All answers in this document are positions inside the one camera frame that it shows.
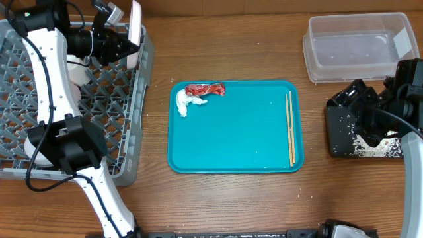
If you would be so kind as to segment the white tissue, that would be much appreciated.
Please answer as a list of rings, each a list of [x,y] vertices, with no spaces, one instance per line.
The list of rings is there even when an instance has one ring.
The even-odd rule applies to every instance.
[[[187,117],[187,107],[190,103],[202,105],[206,104],[208,101],[201,99],[199,96],[187,95],[184,89],[179,90],[176,94],[176,105],[178,112],[181,117]]]

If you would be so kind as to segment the white paper cup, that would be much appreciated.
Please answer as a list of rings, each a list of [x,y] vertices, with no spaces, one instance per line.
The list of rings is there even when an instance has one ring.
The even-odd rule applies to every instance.
[[[85,67],[85,62],[81,58],[78,58],[74,55],[67,55],[67,61],[71,82],[77,86],[87,84],[90,79],[85,72],[87,69],[87,67]]]

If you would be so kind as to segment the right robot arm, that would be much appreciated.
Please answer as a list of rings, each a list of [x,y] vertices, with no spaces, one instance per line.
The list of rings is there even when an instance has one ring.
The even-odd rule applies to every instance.
[[[405,165],[404,218],[401,237],[422,236],[422,59],[398,62],[395,75],[376,93],[356,79],[329,98],[325,124],[329,153],[349,157],[340,148],[361,137],[370,147],[399,138]]]

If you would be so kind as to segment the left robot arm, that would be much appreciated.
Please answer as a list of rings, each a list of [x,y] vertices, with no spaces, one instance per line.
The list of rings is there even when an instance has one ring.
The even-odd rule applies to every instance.
[[[37,1],[35,6],[7,15],[30,56],[38,115],[27,132],[26,154],[31,165],[57,167],[76,182],[96,212],[105,237],[142,237],[143,231],[123,203],[106,163],[103,130],[83,118],[67,57],[96,57],[102,65],[126,59],[137,64],[141,44],[141,6],[133,2],[127,36],[115,31],[123,12],[113,3],[93,1],[92,28],[73,28],[67,1]]]

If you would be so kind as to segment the large white plate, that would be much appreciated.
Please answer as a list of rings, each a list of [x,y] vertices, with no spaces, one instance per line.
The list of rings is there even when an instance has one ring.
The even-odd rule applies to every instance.
[[[139,55],[139,45],[141,41],[141,26],[142,26],[142,10],[141,5],[136,1],[132,1],[130,13],[130,27],[128,40],[135,44],[137,48],[135,52],[127,56],[127,68],[132,69],[137,65]]]

